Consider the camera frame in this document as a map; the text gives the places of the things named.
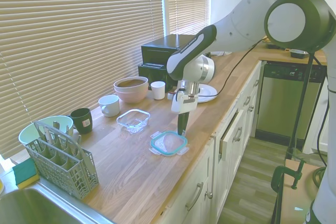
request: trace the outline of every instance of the stainless steel sink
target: stainless steel sink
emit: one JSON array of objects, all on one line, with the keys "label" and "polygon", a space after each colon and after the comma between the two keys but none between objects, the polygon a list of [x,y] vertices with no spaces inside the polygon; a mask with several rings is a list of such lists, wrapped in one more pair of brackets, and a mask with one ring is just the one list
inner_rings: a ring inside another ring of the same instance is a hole
[{"label": "stainless steel sink", "polygon": [[13,224],[81,223],[33,188],[13,191],[0,198],[0,216]]},{"label": "stainless steel sink", "polygon": [[14,172],[1,174],[0,223],[6,224],[113,224],[80,200],[41,178],[18,190]]}]

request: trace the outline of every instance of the window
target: window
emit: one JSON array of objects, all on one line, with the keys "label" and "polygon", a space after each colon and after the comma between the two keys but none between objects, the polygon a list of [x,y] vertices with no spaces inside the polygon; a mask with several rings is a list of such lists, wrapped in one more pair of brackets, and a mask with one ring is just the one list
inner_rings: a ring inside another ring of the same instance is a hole
[{"label": "window", "polygon": [[0,153],[50,115],[95,108],[163,37],[161,0],[0,0]]},{"label": "window", "polygon": [[170,34],[197,34],[210,24],[211,0],[167,0],[167,2]]}]

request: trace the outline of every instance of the brown bowl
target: brown bowl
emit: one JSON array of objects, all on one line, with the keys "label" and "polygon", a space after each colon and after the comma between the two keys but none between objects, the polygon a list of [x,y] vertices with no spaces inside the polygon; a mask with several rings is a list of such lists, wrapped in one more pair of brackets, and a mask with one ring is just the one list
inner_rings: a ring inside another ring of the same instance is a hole
[{"label": "brown bowl", "polygon": [[[138,81],[139,84],[131,86],[131,87],[123,86],[123,83],[130,83],[132,81]],[[148,90],[148,79],[142,76],[127,77],[119,81],[116,81],[113,84],[113,86],[114,86],[115,91],[122,92],[122,93],[140,92],[144,89]]]},{"label": "brown bowl", "polygon": [[138,103],[141,102],[147,95],[148,88],[143,88],[137,92],[124,93],[115,90],[117,96],[126,103]]}]

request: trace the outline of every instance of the green sponge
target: green sponge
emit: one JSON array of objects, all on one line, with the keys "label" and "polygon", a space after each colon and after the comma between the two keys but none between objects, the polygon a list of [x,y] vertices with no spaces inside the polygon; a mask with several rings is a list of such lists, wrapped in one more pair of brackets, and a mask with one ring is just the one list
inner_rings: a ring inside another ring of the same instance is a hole
[{"label": "green sponge", "polygon": [[25,188],[31,183],[39,180],[34,161],[31,157],[14,166],[13,171],[15,175],[15,182],[19,189]]}]

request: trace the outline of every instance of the mint green bowl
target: mint green bowl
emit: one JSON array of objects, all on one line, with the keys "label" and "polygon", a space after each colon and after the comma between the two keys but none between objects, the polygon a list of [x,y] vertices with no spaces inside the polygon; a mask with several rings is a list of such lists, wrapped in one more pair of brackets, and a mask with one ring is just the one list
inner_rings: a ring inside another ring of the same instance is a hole
[{"label": "mint green bowl", "polygon": [[[65,115],[54,115],[49,116],[48,118],[43,118],[39,120],[40,122],[46,123],[52,126],[54,121],[59,122],[59,130],[66,133],[67,126],[69,126],[69,135],[72,136],[74,133],[74,123],[73,120]],[[30,142],[34,141],[35,139],[39,138],[38,132],[33,123],[25,127],[19,135],[19,141],[23,144],[29,144]]]}]

